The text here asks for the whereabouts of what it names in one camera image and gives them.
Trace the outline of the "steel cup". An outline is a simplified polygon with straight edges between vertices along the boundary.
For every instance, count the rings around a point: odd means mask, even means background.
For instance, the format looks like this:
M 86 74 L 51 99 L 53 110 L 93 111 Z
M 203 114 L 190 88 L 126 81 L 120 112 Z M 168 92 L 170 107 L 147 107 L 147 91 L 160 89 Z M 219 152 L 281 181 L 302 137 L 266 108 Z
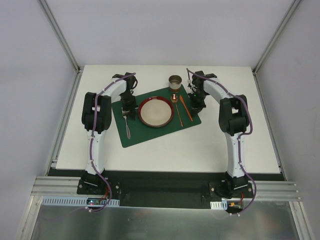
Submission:
M 168 87 L 172 93 L 178 93 L 181 89 L 182 78 L 179 75 L 171 75 L 168 78 Z

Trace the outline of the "silver fork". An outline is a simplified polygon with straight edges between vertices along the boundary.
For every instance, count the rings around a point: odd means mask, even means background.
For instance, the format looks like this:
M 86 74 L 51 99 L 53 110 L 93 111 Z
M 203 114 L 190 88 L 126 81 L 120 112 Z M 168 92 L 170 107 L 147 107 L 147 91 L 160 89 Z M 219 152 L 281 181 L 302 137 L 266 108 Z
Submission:
M 123 117 L 123 118 L 124 118 L 124 121 L 125 121 L 126 136 L 127 136 L 127 139 L 130 140 L 131 139 L 131 132 L 130 132 L 130 128 L 129 128 L 129 125 L 128 125 L 128 119 L 127 119 L 127 117 Z

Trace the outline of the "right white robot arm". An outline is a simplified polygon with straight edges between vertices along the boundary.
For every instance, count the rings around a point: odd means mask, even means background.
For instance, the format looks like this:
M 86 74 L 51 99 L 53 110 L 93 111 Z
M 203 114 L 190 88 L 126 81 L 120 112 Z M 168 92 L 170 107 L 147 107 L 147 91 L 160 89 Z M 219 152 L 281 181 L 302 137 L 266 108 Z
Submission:
M 244 136 L 252 133 L 253 125 L 247 98 L 245 95 L 231 93 L 213 73 L 191 72 L 188 69 L 187 74 L 188 87 L 191 89 L 188 97 L 192 116 L 206 108 L 207 96 L 213 97 L 219 103 L 218 124 L 225 135 L 228 163 L 225 179 L 214 188 L 214 191 L 222 198 L 237 197 L 243 188 L 248 186 L 249 181 L 245 170 Z

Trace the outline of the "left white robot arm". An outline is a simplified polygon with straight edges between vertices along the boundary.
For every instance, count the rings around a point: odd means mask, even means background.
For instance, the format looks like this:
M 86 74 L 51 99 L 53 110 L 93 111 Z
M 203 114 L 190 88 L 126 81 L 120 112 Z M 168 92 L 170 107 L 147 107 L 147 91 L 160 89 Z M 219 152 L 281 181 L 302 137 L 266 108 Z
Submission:
M 138 105 L 134 89 L 137 85 L 135 73 L 115 74 L 101 91 L 85 94 L 81 122 L 88 137 L 88 160 L 81 180 L 96 195 L 102 194 L 106 188 L 102 176 L 105 170 L 103 151 L 105 136 L 112 123 L 112 103 L 120 97 L 122 116 L 125 120 L 135 120 Z

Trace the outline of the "red rimmed beige plate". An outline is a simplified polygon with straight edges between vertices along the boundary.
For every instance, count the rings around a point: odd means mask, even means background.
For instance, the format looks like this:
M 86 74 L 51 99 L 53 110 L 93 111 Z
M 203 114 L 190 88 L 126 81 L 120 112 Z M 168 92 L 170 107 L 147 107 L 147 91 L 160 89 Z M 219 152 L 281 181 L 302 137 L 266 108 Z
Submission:
M 172 103 L 162 96 L 148 97 L 138 107 L 140 121 L 152 128 L 166 126 L 173 119 L 174 114 Z

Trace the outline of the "orange knife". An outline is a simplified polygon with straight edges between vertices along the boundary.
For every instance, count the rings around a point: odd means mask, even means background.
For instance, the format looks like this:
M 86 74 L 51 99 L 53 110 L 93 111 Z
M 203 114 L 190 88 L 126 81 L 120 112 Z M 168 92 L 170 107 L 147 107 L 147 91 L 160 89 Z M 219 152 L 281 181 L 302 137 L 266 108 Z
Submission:
M 190 112 L 189 112 L 189 109 L 188 109 L 188 107 L 187 107 L 187 105 L 186 105 L 186 103 L 185 103 L 185 101 L 184 101 L 184 99 L 183 99 L 183 96 L 180 95 L 180 96 L 179 96 L 179 99 L 180 99 L 182 105 L 184 106 L 184 109 L 185 109 L 185 111 L 186 111 L 186 113 L 187 113 L 190 121 L 193 122 L 193 117 L 191 116 L 191 114 L 190 114 Z

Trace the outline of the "green placemat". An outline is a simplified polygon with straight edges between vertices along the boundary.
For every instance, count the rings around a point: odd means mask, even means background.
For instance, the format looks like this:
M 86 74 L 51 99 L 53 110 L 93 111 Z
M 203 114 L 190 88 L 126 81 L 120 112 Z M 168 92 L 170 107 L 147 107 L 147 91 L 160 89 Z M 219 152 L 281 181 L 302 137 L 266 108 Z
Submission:
M 177 95 L 178 96 L 182 95 L 187 108 L 190 109 L 191 105 L 189 103 L 189 97 L 183 86 L 180 88 L 180 91 L 177 93 Z M 122 116 L 122 109 L 121 109 L 122 103 L 121 101 L 116 101 L 112 103 L 113 116 L 114 116 L 114 120 L 116 123 L 117 131 L 120 137 L 120 142 L 122 147 L 123 148 L 131 147 L 133 145 L 137 145 L 158 137 L 162 137 L 167 134 L 184 130 L 186 128 L 194 127 L 202 123 L 198 115 L 192 117 L 193 122 L 191 122 L 181 102 L 178 102 L 177 106 L 178 106 L 180 117 L 183 121 L 183 125 L 184 125 L 183 127 L 181 127 L 176 107 L 173 105 L 173 109 L 174 109 L 173 119 L 163 127 L 156 128 L 156 127 L 150 127 L 143 124 L 139 119 L 138 113 L 136 114 L 135 120 L 128 118 L 127 122 L 128 122 L 128 126 L 131 133 L 131 139 L 128 139 L 127 133 L 126 133 L 125 119 Z

